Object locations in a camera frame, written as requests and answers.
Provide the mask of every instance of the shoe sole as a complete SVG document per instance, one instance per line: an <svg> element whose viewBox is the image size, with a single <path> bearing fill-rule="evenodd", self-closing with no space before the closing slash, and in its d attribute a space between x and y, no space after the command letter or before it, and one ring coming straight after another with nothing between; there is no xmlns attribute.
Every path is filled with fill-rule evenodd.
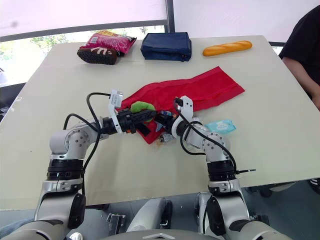
<svg viewBox="0 0 320 240"><path fill-rule="evenodd" d="M316 185L312 182L313 179L308 180L308 184L310 185L310 187L312 188L313 191L315 191L317 194L320 194L320 186Z"/></svg>
<svg viewBox="0 0 320 240"><path fill-rule="evenodd" d="M83 61L89 64L106 64L114 65L116 63L116 58L109 54L101 55L89 51L81 51L80 49L76 53Z"/></svg>

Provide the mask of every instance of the bread loaf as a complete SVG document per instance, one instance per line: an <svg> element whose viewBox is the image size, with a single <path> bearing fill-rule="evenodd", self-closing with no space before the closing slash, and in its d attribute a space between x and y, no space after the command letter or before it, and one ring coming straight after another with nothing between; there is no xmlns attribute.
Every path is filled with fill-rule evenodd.
<svg viewBox="0 0 320 240"><path fill-rule="evenodd" d="M246 49L250 49L252 47L252 43L250 41L236 41L236 42L230 42L225 43L221 45L214 45L206 47L203 50L203 56L214 56L218 54L226 54L236 51L242 51Z"/></svg>

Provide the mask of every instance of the navy blue bag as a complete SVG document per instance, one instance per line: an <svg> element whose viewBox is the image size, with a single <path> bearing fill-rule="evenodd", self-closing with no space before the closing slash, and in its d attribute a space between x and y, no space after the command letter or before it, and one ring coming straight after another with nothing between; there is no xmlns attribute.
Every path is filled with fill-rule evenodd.
<svg viewBox="0 0 320 240"><path fill-rule="evenodd" d="M141 45L144 59L189 61L191 40L187 32L148 33Z"/></svg>

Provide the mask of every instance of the person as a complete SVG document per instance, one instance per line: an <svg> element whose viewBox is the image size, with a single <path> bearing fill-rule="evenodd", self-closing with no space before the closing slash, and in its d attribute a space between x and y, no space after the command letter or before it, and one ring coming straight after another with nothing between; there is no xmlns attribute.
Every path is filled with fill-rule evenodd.
<svg viewBox="0 0 320 240"><path fill-rule="evenodd" d="M279 54L318 110L320 110L319 21L320 5L298 21ZM308 182L312 189L320 194L320 178Z"/></svg>

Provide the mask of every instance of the person's arm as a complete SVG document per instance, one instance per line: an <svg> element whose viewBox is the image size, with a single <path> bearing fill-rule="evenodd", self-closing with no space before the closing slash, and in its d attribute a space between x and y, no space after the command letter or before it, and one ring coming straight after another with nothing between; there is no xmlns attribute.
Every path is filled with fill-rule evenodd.
<svg viewBox="0 0 320 240"><path fill-rule="evenodd" d="M299 82L301 87L311 95L315 106L320 110L320 86L312 80L300 62L289 57L283 57L282 61Z"/></svg>

